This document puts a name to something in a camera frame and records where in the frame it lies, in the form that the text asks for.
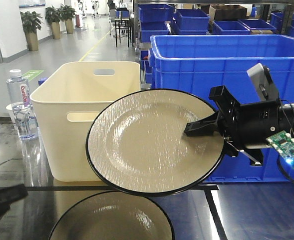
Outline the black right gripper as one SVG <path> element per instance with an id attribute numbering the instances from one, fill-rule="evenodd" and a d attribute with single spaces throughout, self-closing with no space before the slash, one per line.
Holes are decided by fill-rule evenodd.
<path id="1" fill-rule="evenodd" d="M 187 123 L 184 134 L 188 137 L 212 136 L 220 128 L 233 152 L 262 157 L 261 149 L 270 146 L 266 138 L 294 128 L 294 106 L 283 104 L 274 85 L 259 85 L 257 93 L 259 102 L 241 104 L 226 86 L 211 88 L 209 99 L 219 110 Z"/>

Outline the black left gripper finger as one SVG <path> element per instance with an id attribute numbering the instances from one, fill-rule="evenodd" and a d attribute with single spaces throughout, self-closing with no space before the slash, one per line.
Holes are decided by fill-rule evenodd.
<path id="1" fill-rule="evenodd" d="M 0 189 L 0 216 L 4 215 L 13 202 L 19 201 L 28 195 L 24 184 L 18 184 Z"/>

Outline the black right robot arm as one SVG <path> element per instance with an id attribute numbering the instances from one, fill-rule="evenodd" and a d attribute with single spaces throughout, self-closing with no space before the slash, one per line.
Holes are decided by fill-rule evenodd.
<path id="1" fill-rule="evenodd" d="M 225 141 L 223 152 L 230 156 L 242 153 L 261 162 L 261 150 L 269 146 L 268 137 L 281 131 L 294 133 L 294 104 L 284 105 L 278 96 L 273 100 L 241 104 L 221 85 L 211 88 L 209 99 L 215 102 L 218 111 L 186 124 L 184 133 L 188 137 L 199 137 L 219 132 Z"/>

